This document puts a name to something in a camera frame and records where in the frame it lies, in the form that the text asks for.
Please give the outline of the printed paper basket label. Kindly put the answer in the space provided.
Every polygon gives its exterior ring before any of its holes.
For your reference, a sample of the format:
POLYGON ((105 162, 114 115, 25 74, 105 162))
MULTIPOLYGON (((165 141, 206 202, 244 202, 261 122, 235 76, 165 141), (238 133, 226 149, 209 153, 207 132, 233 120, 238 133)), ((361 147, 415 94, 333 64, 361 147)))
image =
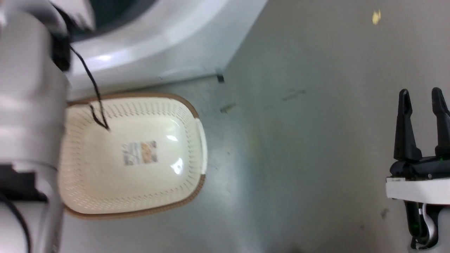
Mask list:
POLYGON ((158 162, 156 141, 124 143, 122 157, 126 166, 158 162))

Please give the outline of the cream plastic laundry basket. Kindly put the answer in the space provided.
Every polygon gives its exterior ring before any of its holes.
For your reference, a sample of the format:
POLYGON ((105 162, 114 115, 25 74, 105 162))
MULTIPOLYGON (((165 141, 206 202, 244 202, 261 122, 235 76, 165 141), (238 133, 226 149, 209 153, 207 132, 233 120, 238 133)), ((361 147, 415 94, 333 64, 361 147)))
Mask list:
POLYGON ((208 148, 193 105, 171 93, 120 93, 66 108, 58 189, 65 211, 121 219, 178 208, 201 191, 208 148))

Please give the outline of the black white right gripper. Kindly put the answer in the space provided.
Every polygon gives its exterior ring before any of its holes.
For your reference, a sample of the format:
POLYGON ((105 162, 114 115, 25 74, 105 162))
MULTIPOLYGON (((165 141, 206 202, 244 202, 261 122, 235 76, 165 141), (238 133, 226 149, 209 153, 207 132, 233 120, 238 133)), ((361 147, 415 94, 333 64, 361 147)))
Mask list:
POLYGON ((436 156, 422 158, 412 128, 412 104, 407 89, 399 92, 394 162, 386 178, 390 199, 450 205, 450 110, 442 90, 432 89, 432 111, 437 118, 436 156))

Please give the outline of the white washing machine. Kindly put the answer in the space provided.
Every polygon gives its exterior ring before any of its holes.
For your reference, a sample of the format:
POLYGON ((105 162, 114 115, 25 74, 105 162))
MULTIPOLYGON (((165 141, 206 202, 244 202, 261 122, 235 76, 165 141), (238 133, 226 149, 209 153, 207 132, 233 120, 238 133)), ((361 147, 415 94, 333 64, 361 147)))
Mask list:
POLYGON ((268 0, 156 0, 130 22, 74 42, 101 94, 221 74, 268 0))

